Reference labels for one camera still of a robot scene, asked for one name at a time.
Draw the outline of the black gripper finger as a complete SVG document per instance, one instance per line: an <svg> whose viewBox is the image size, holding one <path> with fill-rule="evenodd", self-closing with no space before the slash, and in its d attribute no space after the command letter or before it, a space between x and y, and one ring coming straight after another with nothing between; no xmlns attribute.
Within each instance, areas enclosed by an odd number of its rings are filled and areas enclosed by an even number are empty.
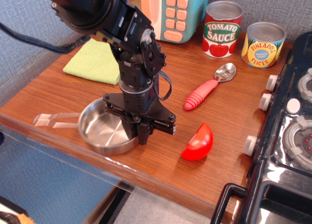
<svg viewBox="0 0 312 224"><path fill-rule="evenodd" d="M154 132L154 126L140 123L137 125L137 135L138 135L138 141L140 145L146 145L148 142L148 138L150 135Z"/></svg>
<svg viewBox="0 0 312 224"><path fill-rule="evenodd" d="M133 118L121 116L121 122L128 138L136 138L138 136L137 122Z"/></svg>

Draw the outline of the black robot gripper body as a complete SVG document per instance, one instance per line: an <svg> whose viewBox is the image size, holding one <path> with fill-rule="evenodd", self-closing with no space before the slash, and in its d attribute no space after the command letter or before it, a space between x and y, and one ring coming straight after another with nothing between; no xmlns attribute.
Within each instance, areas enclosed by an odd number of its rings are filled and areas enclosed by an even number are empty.
<svg viewBox="0 0 312 224"><path fill-rule="evenodd" d="M125 116L134 123L146 122L152 129L173 135L176 131L176 115L162 105L152 86L143 92L106 93L105 110L117 116Z"/></svg>

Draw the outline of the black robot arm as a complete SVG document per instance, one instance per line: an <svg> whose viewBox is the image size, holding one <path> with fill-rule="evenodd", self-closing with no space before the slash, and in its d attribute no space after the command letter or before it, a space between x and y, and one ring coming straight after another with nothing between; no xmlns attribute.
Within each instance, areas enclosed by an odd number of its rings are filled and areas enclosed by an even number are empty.
<svg viewBox="0 0 312 224"><path fill-rule="evenodd" d="M127 0L51 0L56 15L76 32L109 43L119 66L120 93L105 94L105 110L121 118L128 137L145 145L154 130L174 134L176 116L162 102L165 54L151 21Z"/></svg>

